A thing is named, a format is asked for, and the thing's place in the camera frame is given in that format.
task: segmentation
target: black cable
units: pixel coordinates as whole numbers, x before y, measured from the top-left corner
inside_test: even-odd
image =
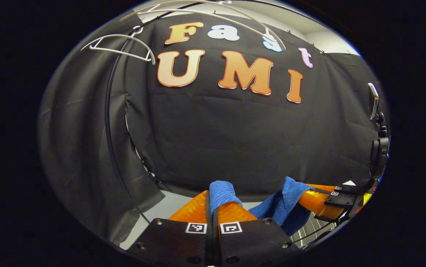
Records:
[[[126,40],[124,42],[123,47],[121,48],[121,51],[124,50],[128,41],[129,40]],[[111,138],[111,125],[110,125],[110,117],[109,117],[109,108],[110,108],[110,104],[111,104],[111,89],[113,87],[114,72],[116,71],[116,67],[118,65],[120,56],[121,56],[121,54],[118,54],[118,56],[116,56],[116,60],[114,62],[113,68],[111,69],[111,73],[109,74],[108,85],[106,87],[106,97],[104,99],[104,126],[105,126],[105,129],[106,129],[106,141],[108,142],[109,155],[111,156],[111,161],[113,162],[114,170],[116,171],[116,174],[119,178],[121,186],[123,187],[124,191],[126,192],[127,196],[129,197],[129,200],[132,203],[132,205],[135,206],[135,208],[140,213],[142,218],[144,218],[150,224],[150,221],[146,218],[144,213],[142,213],[142,211],[140,211],[140,208],[135,204],[135,202],[132,199],[129,191],[127,190],[126,184],[124,183],[123,176],[122,176],[122,174],[119,170],[119,166],[118,166],[118,163],[117,163],[117,160],[116,160],[116,155],[115,155],[114,149],[113,149],[113,139]]]
[[[185,5],[185,6],[183,6],[183,7],[178,7],[177,9],[184,9],[184,8],[187,8],[187,7],[191,7],[191,6],[195,6],[195,5],[199,5],[199,4],[203,4],[203,3],[192,3],[192,4],[189,4],[189,5]],[[171,14],[171,13],[174,13],[174,11],[169,11],[169,12],[167,12],[167,13],[164,13],[164,14],[162,14],[162,15],[159,15],[159,16],[157,16],[155,19],[153,19],[153,20],[149,20],[148,22],[143,22],[140,26],[139,26],[139,29],[142,29],[144,26],[146,26],[146,25],[149,25],[149,24],[151,24],[152,22],[155,22],[156,20],[158,20],[158,19],[160,19],[160,18],[162,18],[162,17],[164,17],[164,16],[166,16],[166,15],[168,15],[168,14]],[[129,33],[129,35],[132,35],[134,32],[136,32],[136,31],[138,31],[139,29],[136,29],[136,30],[133,30],[132,32],[130,32]],[[123,51],[124,50],[124,48],[125,48],[125,45],[127,44],[127,41],[124,43],[124,45],[123,45],[123,47],[121,48],[121,51]],[[150,177],[150,178],[152,178],[152,179],[154,179],[154,181],[157,181],[157,182],[159,182],[160,184],[162,184],[163,186],[165,186],[170,192],[173,192],[166,184],[164,184],[164,183],[162,183],[162,181],[160,181],[159,179],[157,179],[157,178],[155,178],[153,175],[152,175],[152,173],[149,171],[149,170],[147,170],[147,174],[148,174],[148,176]]]
[[[321,189],[318,189],[318,188],[310,189],[310,191],[315,191],[315,192],[319,192],[319,193],[323,193],[323,194],[327,194],[327,195],[331,194],[330,191],[325,191],[325,190],[321,190]]]
[[[301,240],[302,240],[302,239],[304,239],[304,238],[308,238],[309,236],[313,235],[314,233],[316,233],[316,232],[318,232],[318,231],[322,230],[323,228],[325,228],[325,227],[329,226],[329,225],[330,225],[330,223],[332,223],[332,222],[329,222],[329,223],[325,224],[325,225],[324,225],[324,226],[322,226],[320,229],[318,229],[318,230],[316,230],[316,231],[314,231],[314,232],[312,232],[312,233],[310,233],[310,234],[308,234],[308,235],[304,236],[303,238],[301,238],[301,239],[299,239],[299,240],[296,240],[296,241],[294,241],[294,242],[292,242],[292,243],[296,243],[296,242],[298,242],[298,241],[301,241]]]

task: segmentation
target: letter m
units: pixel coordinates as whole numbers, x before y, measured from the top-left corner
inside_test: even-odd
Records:
[[[271,88],[269,88],[269,73],[271,67],[274,65],[272,61],[259,57],[249,67],[244,56],[236,51],[224,51],[223,56],[226,58],[226,67],[224,70],[224,77],[218,82],[221,88],[235,89],[238,83],[234,80],[235,76],[238,77],[241,88],[245,90],[251,81],[254,83],[251,86],[251,91],[260,93],[261,95],[270,95]]]

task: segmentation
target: white wall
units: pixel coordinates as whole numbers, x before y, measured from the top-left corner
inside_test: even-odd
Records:
[[[180,4],[180,5],[172,5],[172,6],[164,6],[161,5],[159,7],[157,7],[157,9],[161,10],[161,9],[175,9],[178,7],[182,7],[185,4]],[[271,26],[277,27],[279,29],[283,29],[284,31],[290,30],[291,34],[301,38],[301,39],[305,39],[305,35],[303,35],[301,32],[299,32],[297,29],[294,29],[293,27],[286,25],[282,22],[278,22],[277,20],[272,19],[269,16],[263,15],[263,14],[259,14],[257,12],[251,11],[251,10],[246,10],[246,9],[242,9],[240,7],[235,7],[238,10],[241,10],[245,13],[247,13],[248,15],[254,17],[256,20],[259,20],[262,23],[265,24],[269,24]],[[244,18],[248,18],[238,12],[235,12],[234,10],[228,9],[226,7],[222,7],[222,6],[216,6],[216,5],[211,5],[211,4],[200,4],[200,5],[196,5],[196,6],[191,6],[188,7],[189,10],[195,10],[195,11],[201,11],[201,12],[208,12],[208,13],[213,13],[213,11],[216,11],[217,15],[231,15],[231,16],[236,16],[236,17],[244,17]],[[155,17],[157,17],[158,15],[160,15],[162,13],[151,13],[151,14],[144,14],[144,15],[139,15],[139,17],[141,18],[142,22],[147,22],[149,20],[154,19]],[[182,15],[182,14],[189,14],[188,12],[174,12],[172,14],[166,15],[165,17],[170,17],[170,16],[176,16],[176,15]]]
[[[360,55],[349,43],[331,31],[306,34],[306,40],[325,53],[350,53]]]
[[[150,5],[154,5],[157,3],[161,3],[164,2],[162,0],[155,0],[149,3],[145,3],[139,7],[147,7]],[[157,7],[156,9],[176,9],[178,7],[182,7],[184,6],[186,3],[182,3],[182,4],[177,4],[177,5],[161,5],[160,7]],[[280,22],[277,19],[274,19],[274,15],[281,13],[281,12],[277,12],[277,7],[271,7],[271,6],[267,6],[264,5],[264,10],[263,13],[258,13],[258,12],[254,12],[252,10],[247,10],[245,8],[242,7],[235,7],[238,10],[241,10],[245,13],[247,13],[248,15],[254,17],[255,19],[259,20],[260,22],[263,22],[265,24],[269,24],[271,26],[277,27],[279,29],[282,29],[284,31],[288,31],[290,30],[291,33],[301,39],[303,39],[304,41],[310,43],[310,44],[314,44],[315,47],[317,47],[320,50],[323,50],[325,53],[351,53],[351,54],[355,54],[355,55],[360,55],[348,42],[346,42],[344,39],[342,39],[340,36],[336,35],[334,32],[326,30],[326,28],[324,27],[318,27],[318,23],[313,22],[313,21],[309,21],[309,22],[305,22],[308,25],[304,25],[303,22],[303,18],[301,17],[300,19],[302,20],[302,22],[298,23],[298,25],[301,25],[303,27],[303,31],[301,32],[301,29],[297,29],[291,25],[285,24],[284,21],[287,21],[287,19],[284,20],[284,18],[282,17],[281,20],[283,22]],[[216,14],[221,15],[221,14],[225,14],[225,15],[232,15],[232,16],[237,16],[237,17],[244,17],[247,18],[246,16],[235,12],[234,10],[230,10],[227,9],[226,7],[222,7],[219,5],[212,5],[212,4],[200,4],[200,5],[195,5],[192,7],[188,7],[188,9],[190,10],[196,10],[196,11],[202,11],[202,12],[208,12],[208,13],[212,13],[213,10],[216,11]],[[145,15],[140,15],[140,18],[142,19],[143,22],[147,22],[149,20],[154,19],[155,17],[157,17],[158,15],[160,15],[162,13],[151,13],[151,14],[145,14]],[[166,17],[169,16],[176,16],[176,15],[181,15],[181,14],[188,14],[187,12],[174,12],[172,14],[167,15]],[[318,32],[309,32],[310,29],[318,29]]]

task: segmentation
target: black bracket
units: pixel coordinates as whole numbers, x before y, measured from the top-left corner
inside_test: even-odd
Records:
[[[327,221],[329,223],[335,221],[335,220],[330,220],[329,218],[321,217],[318,215],[315,215],[314,218],[316,218],[317,220]]]
[[[363,206],[363,196],[359,195],[357,196],[355,203],[353,204],[352,209],[348,213],[349,218],[353,218],[356,216],[356,211],[359,210]]]
[[[350,193],[340,193],[333,191],[325,201],[325,205],[334,206],[339,208],[351,208],[355,203],[356,195]]]
[[[301,250],[272,218],[220,224],[223,267],[273,266]]]
[[[373,140],[371,156],[369,157],[369,163],[371,165],[370,172],[373,179],[379,179],[379,177],[381,177],[384,172],[387,159],[389,158],[389,137],[384,113],[379,112],[376,116],[376,124],[379,125],[379,138]]]
[[[355,185],[340,184],[338,186],[335,186],[335,192],[348,193],[353,195],[358,193],[358,189],[358,186]]]
[[[154,266],[204,266],[206,224],[156,218],[128,249]]]

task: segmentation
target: plastic part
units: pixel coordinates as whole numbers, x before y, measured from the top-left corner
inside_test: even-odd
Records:
[[[192,200],[188,201],[169,220],[182,221],[185,223],[206,223],[206,193],[205,190]]]
[[[316,184],[307,184],[317,189],[333,192],[335,186],[328,185],[316,185]],[[343,212],[343,208],[327,206],[325,201],[328,198],[328,194],[315,192],[315,191],[306,191],[300,197],[298,203],[302,205],[307,210],[316,214],[316,216],[328,220],[335,220]]]
[[[366,205],[367,201],[371,198],[372,194],[364,193],[363,196],[363,206]]]
[[[218,208],[218,223],[250,220],[257,220],[257,218],[236,202],[228,202]]]
[[[220,206],[236,202],[242,206],[240,199],[234,192],[233,185],[228,181],[214,181],[210,184],[210,214],[213,216],[214,211]]]

